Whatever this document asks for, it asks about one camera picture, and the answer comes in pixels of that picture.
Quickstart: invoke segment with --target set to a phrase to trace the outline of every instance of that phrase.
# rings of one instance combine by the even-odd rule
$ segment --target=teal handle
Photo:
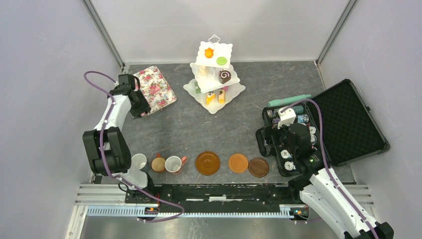
[[[306,99],[306,98],[311,98],[311,95],[300,95],[300,96],[293,96],[293,97],[289,97],[289,98],[285,98],[282,100],[272,100],[270,102],[268,102],[268,107],[274,107],[274,106],[286,106],[286,105],[290,105],[296,101],[302,100],[302,99]]]

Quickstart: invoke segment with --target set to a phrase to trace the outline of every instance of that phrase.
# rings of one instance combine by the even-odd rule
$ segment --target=orange mug
[[[188,161],[188,157],[184,156],[179,158],[177,156],[171,156],[166,160],[165,168],[167,171],[178,174],[182,171],[182,166]]]

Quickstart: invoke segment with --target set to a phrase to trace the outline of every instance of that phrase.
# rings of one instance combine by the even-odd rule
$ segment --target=mug
[[[157,157],[151,163],[151,168],[157,173],[162,173],[166,170],[164,167],[165,163],[166,160],[162,158],[159,153],[157,153]]]
[[[188,158],[184,156],[180,159],[177,156],[171,156],[166,160],[165,168],[167,171],[178,174],[182,171],[182,166],[188,161]]]
[[[132,164],[136,165],[142,172],[148,172],[148,160],[142,153],[135,154],[132,156]]]

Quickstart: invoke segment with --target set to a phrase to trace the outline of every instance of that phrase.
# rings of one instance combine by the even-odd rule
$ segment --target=gray countertop
[[[173,104],[142,119],[125,119],[122,133],[132,155],[143,153],[151,162],[157,153],[167,158],[172,155],[188,157],[182,173],[149,171],[154,183],[287,183],[292,177],[282,177],[275,158],[262,157],[255,132],[264,124],[262,109],[268,101],[323,91],[321,79],[313,62],[245,62],[232,63],[246,87],[215,115],[211,115],[182,87],[194,75],[189,64],[157,64],[177,95]],[[150,65],[132,65],[134,74]],[[200,174],[195,167],[196,157],[204,151],[213,151],[221,161],[219,171],[211,176]],[[236,174],[228,167],[228,159],[242,153],[249,160],[262,157],[270,165],[263,178],[252,176],[248,170]],[[350,166],[335,168],[342,182],[354,182]],[[104,178],[103,183],[111,183]]]

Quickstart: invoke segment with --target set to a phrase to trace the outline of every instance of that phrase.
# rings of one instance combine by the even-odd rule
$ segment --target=tool case
[[[363,102],[361,96],[351,80],[345,79],[331,88],[312,98],[318,105],[323,121],[323,146],[327,160],[333,166],[341,166],[374,154],[387,151],[390,144],[385,139],[374,119],[370,108]],[[303,114],[309,116],[310,126],[316,128],[317,137],[314,147],[321,152],[319,141],[319,118],[316,107],[305,102]],[[268,111],[279,109],[283,106],[266,107],[262,111],[264,127],[256,132],[259,151],[262,156],[276,157],[279,172],[284,177],[299,174],[294,168],[287,170],[286,162],[293,163],[291,158],[283,158],[281,151],[285,146],[281,143],[287,133],[276,130],[277,124],[273,120],[278,114],[269,114]]]

